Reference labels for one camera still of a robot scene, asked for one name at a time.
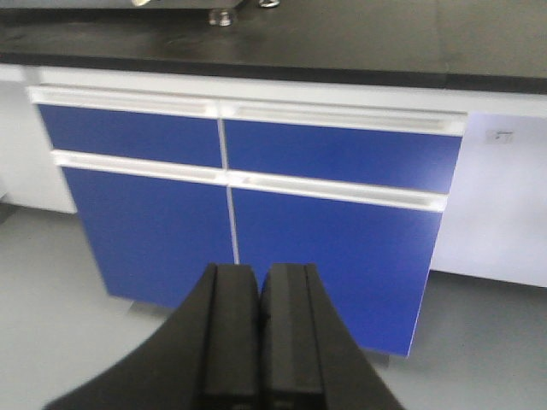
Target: countertop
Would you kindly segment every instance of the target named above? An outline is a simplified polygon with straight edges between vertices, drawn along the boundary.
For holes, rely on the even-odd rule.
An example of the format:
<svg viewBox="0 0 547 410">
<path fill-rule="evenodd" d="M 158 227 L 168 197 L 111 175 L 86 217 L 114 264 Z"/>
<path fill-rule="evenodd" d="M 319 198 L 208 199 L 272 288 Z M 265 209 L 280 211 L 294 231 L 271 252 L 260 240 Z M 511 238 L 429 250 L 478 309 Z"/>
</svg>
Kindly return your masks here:
<svg viewBox="0 0 547 410">
<path fill-rule="evenodd" d="M 249 0 L 206 10 L 0 10 L 0 62 L 547 94 L 545 0 Z"/>
</svg>

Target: white wall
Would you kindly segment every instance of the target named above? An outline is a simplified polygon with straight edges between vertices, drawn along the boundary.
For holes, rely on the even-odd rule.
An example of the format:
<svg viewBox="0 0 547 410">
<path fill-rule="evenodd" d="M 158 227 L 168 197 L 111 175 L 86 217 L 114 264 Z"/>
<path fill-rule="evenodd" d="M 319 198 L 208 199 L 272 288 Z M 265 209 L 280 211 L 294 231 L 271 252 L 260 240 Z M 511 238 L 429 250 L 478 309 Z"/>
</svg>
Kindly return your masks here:
<svg viewBox="0 0 547 410">
<path fill-rule="evenodd" d="M 432 268 L 547 287 L 547 119 L 470 116 Z"/>
<path fill-rule="evenodd" d="M 3 201 L 75 212 L 62 173 L 50 156 L 44 126 L 20 82 L 22 74 L 16 70 L 0 70 L 0 74 L 4 79 L 0 81 L 0 179 L 7 191 Z"/>
</svg>

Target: drawer handle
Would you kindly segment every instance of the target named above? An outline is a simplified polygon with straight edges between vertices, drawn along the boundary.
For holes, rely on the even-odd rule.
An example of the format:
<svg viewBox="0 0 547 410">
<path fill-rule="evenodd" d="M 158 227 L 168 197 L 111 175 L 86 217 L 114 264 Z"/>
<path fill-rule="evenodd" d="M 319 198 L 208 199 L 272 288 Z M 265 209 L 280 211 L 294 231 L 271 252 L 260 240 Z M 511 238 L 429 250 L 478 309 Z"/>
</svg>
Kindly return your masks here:
<svg viewBox="0 0 547 410">
<path fill-rule="evenodd" d="M 89 169 L 106 173 L 123 173 L 140 177 L 172 179 L 209 185 L 227 185 L 226 171 L 220 168 L 182 165 L 170 162 L 138 160 L 112 155 L 87 154 L 54 149 L 54 162 L 59 167 Z"/>
<path fill-rule="evenodd" d="M 260 190 L 431 212 L 443 212 L 446 208 L 447 196 L 445 194 L 422 190 L 324 179 L 306 179 L 285 175 L 247 173 L 245 171 L 229 171 L 228 178 L 229 185 L 232 188 L 245 190 Z"/>
<path fill-rule="evenodd" d="M 382 108 L 279 106 L 275 103 L 228 103 L 221 107 L 223 118 L 290 124 L 336 126 L 400 132 L 462 136 L 466 116 L 458 113 L 392 110 Z"/>
<path fill-rule="evenodd" d="M 110 109 L 150 114 L 217 118 L 214 100 L 127 91 L 90 90 L 50 85 L 28 87 L 33 103 Z"/>
</svg>

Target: blue drawer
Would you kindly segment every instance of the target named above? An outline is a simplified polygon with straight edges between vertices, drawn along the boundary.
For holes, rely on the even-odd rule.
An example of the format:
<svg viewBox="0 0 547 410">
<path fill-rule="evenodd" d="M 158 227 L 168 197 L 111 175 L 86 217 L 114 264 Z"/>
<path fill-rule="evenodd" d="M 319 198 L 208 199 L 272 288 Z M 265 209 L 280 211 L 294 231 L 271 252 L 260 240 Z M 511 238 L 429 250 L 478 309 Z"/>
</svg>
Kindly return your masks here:
<svg viewBox="0 0 547 410">
<path fill-rule="evenodd" d="M 233 263 L 226 188 L 64 173 L 111 295 L 175 308 L 208 263 Z"/>
<path fill-rule="evenodd" d="M 448 192 L 461 138 L 227 120 L 230 167 Z"/>
<path fill-rule="evenodd" d="M 39 105 L 57 149 L 221 167 L 216 120 Z"/>
<path fill-rule="evenodd" d="M 407 355 L 441 214 L 233 190 L 241 263 L 315 263 L 363 347 Z"/>
</svg>

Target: floor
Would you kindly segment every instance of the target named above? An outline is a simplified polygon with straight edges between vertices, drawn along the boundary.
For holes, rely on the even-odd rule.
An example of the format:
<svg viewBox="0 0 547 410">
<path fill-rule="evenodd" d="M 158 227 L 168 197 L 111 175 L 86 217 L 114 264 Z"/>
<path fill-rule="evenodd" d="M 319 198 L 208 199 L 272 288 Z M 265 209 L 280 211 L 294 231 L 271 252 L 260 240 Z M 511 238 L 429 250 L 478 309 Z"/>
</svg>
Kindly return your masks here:
<svg viewBox="0 0 547 410">
<path fill-rule="evenodd" d="M 130 352 L 168 311 L 105 293 L 77 217 L 3 217 L 0 409 L 35 410 Z M 408 410 L 547 408 L 547 290 L 433 272 L 410 357 L 373 363 Z"/>
</svg>

